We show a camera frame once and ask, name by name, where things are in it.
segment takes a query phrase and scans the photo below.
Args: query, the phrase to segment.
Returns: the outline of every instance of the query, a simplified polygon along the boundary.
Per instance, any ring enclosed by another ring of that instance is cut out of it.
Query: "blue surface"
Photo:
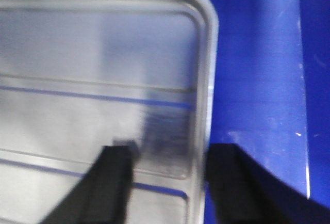
[[[211,142],[238,143],[305,195],[308,142],[311,197],[330,207],[330,0],[211,1],[220,18]],[[209,195],[206,207],[212,224]]]
[[[212,0],[220,34],[211,142],[235,142],[304,195],[299,0]]]
[[[301,0],[311,197],[330,207],[330,0]]]

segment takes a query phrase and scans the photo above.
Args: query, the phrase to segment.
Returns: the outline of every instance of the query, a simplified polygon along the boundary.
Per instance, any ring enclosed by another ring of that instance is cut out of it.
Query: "clear plastic tray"
[[[128,223],[199,223],[208,0],[0,0],[0,222],[38,223],[102,146],[140,150]]]

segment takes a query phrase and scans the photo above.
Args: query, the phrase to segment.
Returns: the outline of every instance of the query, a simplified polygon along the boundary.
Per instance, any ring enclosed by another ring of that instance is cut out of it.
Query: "blue container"
[[[220,32],[210,142],[237,143],[330,207],[330,0],[211,1]]]

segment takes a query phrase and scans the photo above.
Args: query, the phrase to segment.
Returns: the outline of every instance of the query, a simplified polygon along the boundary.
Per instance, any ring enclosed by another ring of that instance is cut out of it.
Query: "blue line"
[[[185,200],[188,199],[187,194],[178,189],[171,189],[171,188],[149,185],[149,184],[142,184],[142,183],[134,183],[133,186],[136,189],[144,189],[144,190],[154,191],[154,192],[162,193],[162,194],[166,194],[166,195],[173,195],[173,196],[181,197]]]
[[[10,166],[20,166],[20,167],[24,167],[27,169],[40,170],[40,171],[46,171],[46,172],[52,172],[52,173],[60,173],[60,174],[73,176],[73,177],[79,177],[79,178],[81,178],[85,175],[84,173],[55,169],[55,168],[51,168],[51,167],[47,167],[47,166],[37,166],[37,165],[32,165],[32,164],[28,164],[28,163],[24,163],[24,162],[10,161],[7,159],[2,159],[2,158],[0,158],[0,163],[5,164],[5,165],[10,165]]]
[[[83,178],[85,176],[85,173],[55,169],[55,168],[51,168],[51,167],[47,167],[47,166],[32,165],[32,164],[28,164],[28,163],[24,163],[24,162],[10,161],[7,159],[2,159],[2,158],[0,158],[0,163],[5,164],[5,165],[10,165],[10,166],[24,167],[24,168],[32,169],[32,170],[59,173],[59,174],[68,175],[68,176],[77,177],[77,178]],[[181,197],[185,200],[188,199],[187,194],[178,189],[171,189],[171,188],[149,185],[149,184],[142,184],[142,183],[133,183],[133,187],[136,189],[148,190],[148,191],[153,191],[156,193],[177,196],[177,197]]]
[[[11,87],[11,86],[0,86],[0,90],[58,95],[65,97],[86,98],[86,99],[95,99],[95,100],[103,100],[103,101],[116,101],[116,102],[135,103],[135,104],[166,106],[173,108],[184,108],[189,110],[193,109],[192,106],[187,103],[175,103],[175,102],[151,100],[151,99],[131,99],[131,98],[113,97],[106,95],[92,95],[92,94],[74,93],[74,92],[65,92],[65,91],[39,90],[39,89],[20,88],[20,87]]]

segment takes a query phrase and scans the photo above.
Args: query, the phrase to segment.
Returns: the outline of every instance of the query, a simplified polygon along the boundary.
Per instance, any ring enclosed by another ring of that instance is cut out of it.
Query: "black plastic part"
[[[235,144],[213,144],[206,179],[221,224],[329,224],[330,210],[300,195]]]
[[[132,181],[129,147],[103,147],[88,173],[40,224],[123,224]]]

